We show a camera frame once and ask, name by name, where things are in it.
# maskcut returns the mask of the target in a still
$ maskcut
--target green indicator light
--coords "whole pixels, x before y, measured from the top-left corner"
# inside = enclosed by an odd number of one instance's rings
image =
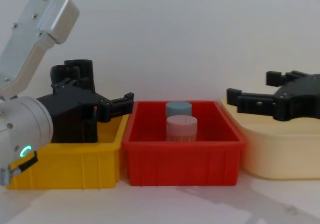
[[[32,150],[32,147],[31,146],[25,146],[22,151],[20,152],[20,157],[24,157],[27,152],[31,151]]]

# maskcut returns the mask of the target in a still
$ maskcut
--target storage bin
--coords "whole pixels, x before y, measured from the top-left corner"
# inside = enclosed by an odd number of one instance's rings
[[[119,155],[128,115],[98,123],[98,143],[50,143],[38,162],[15,177],[9,189],[102,189],[119,180]],[[25,160],[14,163],[14,168]]]
[[[297,118],[287,122],[271,116],[238,113],[222,100],[222,106],[245,134],[243,168],[267,179],[320,178],[320,120]]]
[[[136,102],[122,144],[132,186],[231,186],[245,140],[217,102],[191,101],[195,142],[166,141],[166,103]]]

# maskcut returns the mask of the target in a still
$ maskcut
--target yellow bin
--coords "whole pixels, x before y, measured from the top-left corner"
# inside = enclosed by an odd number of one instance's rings
[[[113,188],[120,178],[120,147],[128,115],[98,123],[98,143],[50,143],[38,163],[15,177],[8,189]],[[25,159],[12,164],[23,163]]]

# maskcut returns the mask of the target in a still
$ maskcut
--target black mount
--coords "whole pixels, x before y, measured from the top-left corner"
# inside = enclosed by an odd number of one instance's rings
[[[274,95],[229,88],[227,103],[237,106],[239,113],[273,116],[278,121],[299,117],[320,119],[320,74],[292,71],[282,75],[270,71],[266,73],[266,84],[280,88]]]
[[[109,100],[95,92],[91,60],[67,60],[52,67],[53,93],[38,100],[49,111],[53,121],[53,143],[95,143],[97,122],[129,114],[134,94]]]

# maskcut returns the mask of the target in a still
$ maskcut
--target screw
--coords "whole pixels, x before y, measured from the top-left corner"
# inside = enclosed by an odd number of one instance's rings
[[[38,16],[39,16],[39,15],[38,15],[37,13],[34,13],[34,14],[32,15],[32,18],[33,18],[33,19],[36,19],[36,18],[38,18]]]
[[[18,23],[13,23],[12,28],[16,29],[16,28],[18,28],[18,25],[19,25]]]

